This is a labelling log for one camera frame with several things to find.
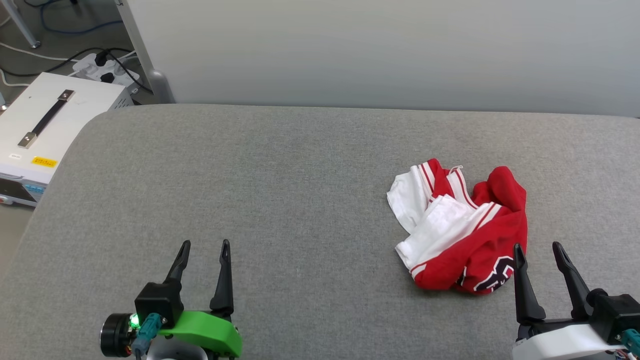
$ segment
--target floor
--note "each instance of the floor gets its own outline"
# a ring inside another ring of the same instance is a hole
[[[27,1],[33,4],[45,2],[44,0]],[[30,49],[29,44],[22,37],[21,32],[13,21],[0,28],[0,42],[7,45],[57,58],[69,58],[89,47],[122,47],[133,50],[123,24],[109,25],[83,35],[53,33],[43,28],[38,8],[28,6],[24,0],[15,0],[15,3],[34,36],[41,41],[42,45],[38,49]],[[70,1],[62,0],[48,5],[44,14],[46,23],[51,29],[67,31],[89,29],[97,24],[120,20],[120,14],[114,0],[80,1],[76,6],[71,5]],[[0,4],[0,23],[6,18],[7,14]],[[18,53],[0,46],[0,67],[11,72],[22,74],[41,72],[57,65],[59,62]],[[127,67],[141,74],[144,78],[140,65],[136,61],[128,62]],[[73,72],[72,64],[67,64],[53,71],[55,74],[64,75],[68,75],[71,72]],[[9,83],[29,83],[32,80],[33,78],[7,76]],[[8,87],[0,82],[0,93],[9,103],[15,100],[24,89],[24,87]],[[153,95],[143,90],[134,95],[133,99],[142,104],[155,103]],[[4,277],[11,263],[11,259],[18,248],[20,237],[32,212],[33,209],[25,206],[0,205],[0,280]]]

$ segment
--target red stripe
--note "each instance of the red stripe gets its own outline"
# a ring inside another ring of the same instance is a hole
[[[460,173],[458,172],[458,169],[456,169],[456,175],[458,176],[458,180],[460,180],[460,187],[462,188],[462,194],[465,196],[465,200],[467,201],[467,203],[469,203],[469,205],[471,205],[472,208],[477,209],[478,207],[473,202],[471,202],[471,200],[469,200],[469,198],[467,197],[465,184],[462,182],[462,177],[460,177]]]
[[[431,180],[429,180],[429,176],[427,176],[427,170],[424,168],[424,164],[420,164],[422,168],[422,172],[424,173],[424,177],[427,179],[427,184],[429,184],[429,189],[431,189],[431,193],[433,193],[433,185],[431,185]]]
[[[424,264],[426,264],[426,263],[428,263],[428,262],[429,262],[429,260],[427,260],[427,261],[425,261],[425,262],[423,262],[423,263],[421,263],[421,264],[415,265],[415,266],[411,269],[410,273],[412,273],[412,274],[413,274],[413,271],[414,271],[416,268],[418,268],[418,267],[420,267],[420,266],[422,266],[422,265],[424,265]]]
[[[474,231],[478,230],[478,227],[480,227],[480,224],[482,224],[482,222],[486,219],[486,217],[489,215],[489,213],[491,212],[491,210],[493,210],[493,207],[495,206],[495,203],[493,203],[490,207],[489,207],[489,211],[486,212],[486,214],[484,214],[484,216],[482,217],[482,219],[480,219],[480,222],[476,225],[476,227],[474,228]]]

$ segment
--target power strip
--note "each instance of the power strip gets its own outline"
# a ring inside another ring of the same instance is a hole
[[[130,94],[138,93],[138,85],[131,79],[125,70],[114,60],[107,60],[103,66],[95,63],[96,54],[89,54],[82,60],[75,63],[73,68],[76,76],[82,79],[100,81],[101,83],[111,83],[122,85],[127,88]],[[136,80],[140,75],[127,69]]]

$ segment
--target white sleeve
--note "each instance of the white sleeve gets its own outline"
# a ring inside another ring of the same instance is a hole
[[[424,263],[466,238],[495,207],[492,202],[474,209],[449,195],[438,196],[405,241],[396,246],[404,265],[415,277]]]
[[[428,195],[416,166],[412,166],[409,172],[396,176],[387,192],[389,206],[407,233],[411,234],[422,218],[427,208]]]

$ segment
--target white cable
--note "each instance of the white cable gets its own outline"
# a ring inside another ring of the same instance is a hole
[[[136,51],[135,51],[135,50],[134,50],[134,51],[131,51],[129,54],[126,54],[125,56],[121,56],[121,57],[119,57],[119,58],[118,58],[118,60],[122,61],[124,58],[126,58],[126,57],[128,57],[128,56],[131,56],[131,55],[133,55],[133,54],[135,54],[135,53],[136,53]]]
[[[18,10],[18,6],[15,4],[15,0],[12,0],[13,3],[13,7]],[[11,21],[11,15],[9,15],[9,17],[6,18],[5,21],[2,21],[2,24],[0,24],[0,28],[2,28],[4,25],[6,25],[7,22]]]
[[[6,47],[7,49],[11,49],[11,50],[14,50],[14,51],[18,51],[18,52],[20,52],[20,53],[24,53],[24,54],[29,54],[29,55],[37,56],[37,57],[39,57],[39,58],[43,58],[43,59],[47,59],[47,60],[67,61],[67,59],[65,59],[65,58],[52,58],[51,56],[44,56],[44,55],[40,55],[40,54],[36,54],[36,53],[32,53],[31,51],[26,51],[26,50],[22,50],[22,49],[17,49],[17,48],[15,48],[15,47],[13,47],[13,46],[10,46],[10,45],[7,45],[7,44],[4,44],[4,43],[2,43],[2,42],[0,42],[0,45],[1,45],[1,46]],[[76,63],[77,63],[77,62],[79,62],[80,60],[73,59],[73,60],[71,60],[71,61],[73,61],[73,62],[76,62]]]
[[[18,51],[18,52],[23,53],[23,54],[29,54],[29,55],[37,56],[37,57],[39,57],[39,58],[43,58],[43,59],[47,59],[47,60],[58,60],[58,61],[67,61],[67,60],[68,60],[68,59],[66,59],[66,58],[53,58],[53,57],[51,57],[51,56],[44,56],[44,55],[40,55],[40,54],[36,54],[36,53],[32,53],[31,51],[26,51],[26,50],[22,50],[22,49],[17,49],[16,47],[13,47],[13,46],[7,45],[7,44],[2,43],[2,42],[0,42],[0,45],[1,45],[1,46],[6,47],[7,49],[11,49],[11,50],[14,50],[14,51]],[[126,55],[124,55],[124,56],[119,57],[119,58],[118,58],[118,60],[122,61],[124,58],[126,58],[126,57],[128,57],[128,56],[131,56],[131,55],[133,55],[133,54],[135,54],[135,53],[136,53],[136,51],[135,51],[135,50],[134,50],[134,51],[131,51],[129,54],[126,54]],[[71,61],[72,61],[72,62],[74,62],[74,63],[77,63],[77,62],[79,62],[80,60],[78,60],[78,59],[73,59],[73,60],[71,60]]]
[[[4,77],[4,71],[2,71],[2,69],[0,69],[0,76],[2,77],[2,82],[6,85],[9,86],[11,88],[22,88],[22,87],[27,87],[30,84],[9,84],[6,82],[6,78]]]
[[[121,62],[122,62],[122,64],[126,64],[127,62],[129,62],[129,60],[135,60],[137,58],[138,58],[137,56],[131,56],[131,57],[128,57],[128,58],[126,58],[124,60],[121,60]]]

